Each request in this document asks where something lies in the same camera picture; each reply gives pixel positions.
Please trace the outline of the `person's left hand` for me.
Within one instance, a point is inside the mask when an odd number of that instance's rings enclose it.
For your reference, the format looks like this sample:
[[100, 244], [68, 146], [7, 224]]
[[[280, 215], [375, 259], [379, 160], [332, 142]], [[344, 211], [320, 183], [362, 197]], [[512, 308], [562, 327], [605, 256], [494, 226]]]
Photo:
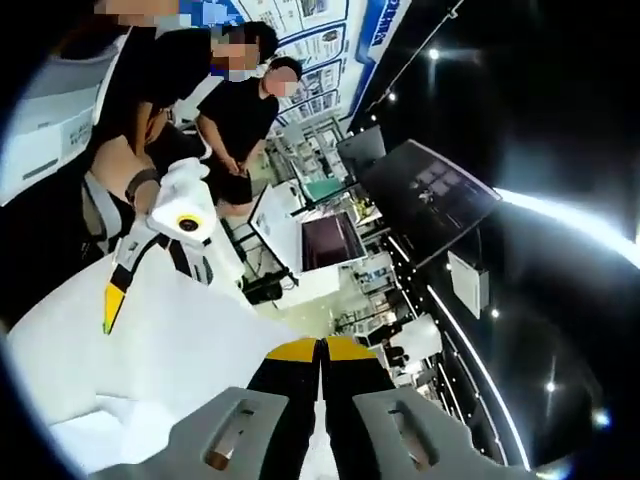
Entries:
[[146, 216], [154, 207], [160, 190], [157, 180], [142, 183], [135, 191], [133, 208], [137, 216]]

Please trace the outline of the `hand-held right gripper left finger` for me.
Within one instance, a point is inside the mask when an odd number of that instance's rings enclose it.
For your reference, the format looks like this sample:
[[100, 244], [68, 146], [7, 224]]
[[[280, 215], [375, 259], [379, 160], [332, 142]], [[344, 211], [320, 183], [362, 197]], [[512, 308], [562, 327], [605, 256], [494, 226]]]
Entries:
[[267, 354], [245, 388], [229, 387], [171, 428], [167, 446], [94, 479], [298, 479], [315, 427], [319, 342]]

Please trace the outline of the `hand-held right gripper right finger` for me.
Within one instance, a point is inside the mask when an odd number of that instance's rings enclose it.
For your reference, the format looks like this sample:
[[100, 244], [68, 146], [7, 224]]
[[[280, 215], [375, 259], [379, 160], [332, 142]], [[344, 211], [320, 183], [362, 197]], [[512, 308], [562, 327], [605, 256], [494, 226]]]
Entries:
[[323, 340], [326, 429], [341, 479], [534, 479], [474, 448], [460, 421], [411, 387], [396, 387], [376, 355], [348, 337]]

